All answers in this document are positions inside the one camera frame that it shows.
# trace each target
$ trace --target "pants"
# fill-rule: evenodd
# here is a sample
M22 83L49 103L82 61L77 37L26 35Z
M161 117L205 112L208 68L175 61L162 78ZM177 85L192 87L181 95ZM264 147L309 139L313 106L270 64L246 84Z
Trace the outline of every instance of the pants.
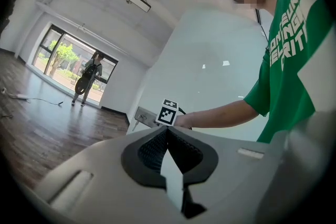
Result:
M87 98L88 95L89 95L89 92L90 92L90 90L91 90L92 84L93 84L93 82L90 82L88 88L87 88L86 91L84 92L84 96L83 96L83 100L82 100L83 103L86 102L86 98ZM73 99L76 101L78 97L79 97L79 94L76 94L76 93L75 93L75 95L73 96Z

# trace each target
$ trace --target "tree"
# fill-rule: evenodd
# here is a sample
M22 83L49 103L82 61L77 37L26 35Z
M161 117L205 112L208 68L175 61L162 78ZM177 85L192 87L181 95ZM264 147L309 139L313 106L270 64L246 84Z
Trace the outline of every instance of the tree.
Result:
M57 41L53 40L49 45L49 49L53 50ZM49 76L53 77L56 69L63 63L64 61L68 62L76 62L79 60L79 57L72 51L72 44L69 46L63 42L58 46L56 51L56 56L54 58L54 63L52 64L52 68Z

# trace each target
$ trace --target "window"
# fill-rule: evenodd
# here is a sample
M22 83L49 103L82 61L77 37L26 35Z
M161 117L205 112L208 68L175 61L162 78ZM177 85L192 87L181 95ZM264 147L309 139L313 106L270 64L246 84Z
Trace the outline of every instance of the window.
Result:
M106 84L117 65L114 58L92 48L56 26L51 26L37 49L33 65L58 83L74 89L85 64L98 54L102 60L102 76L93 82L88 98L100 102Z

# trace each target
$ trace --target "power strip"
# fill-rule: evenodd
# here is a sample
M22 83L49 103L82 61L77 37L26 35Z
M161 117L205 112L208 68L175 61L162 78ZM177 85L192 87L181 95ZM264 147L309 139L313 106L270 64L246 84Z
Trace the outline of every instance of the power strip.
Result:
M29 99L29 97L24 95L24 94L17 94L16 98L21 99L21 100L28 100Z

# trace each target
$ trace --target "backpack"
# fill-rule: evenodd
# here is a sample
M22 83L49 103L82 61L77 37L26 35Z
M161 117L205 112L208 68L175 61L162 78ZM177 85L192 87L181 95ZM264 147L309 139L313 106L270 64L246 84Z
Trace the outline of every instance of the backpack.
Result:
M88 79L88 80L91 80L91 78L94 77L94 76L96 75L96 73L97 73L97 69L98 69L98 67L100 67L100 66L101 66L101 63L99 63L98 65L92 63L91 65L89 65L89 66L85 69L85 71L84 71L82 77L83 77L83 78L86 78L86 79Z

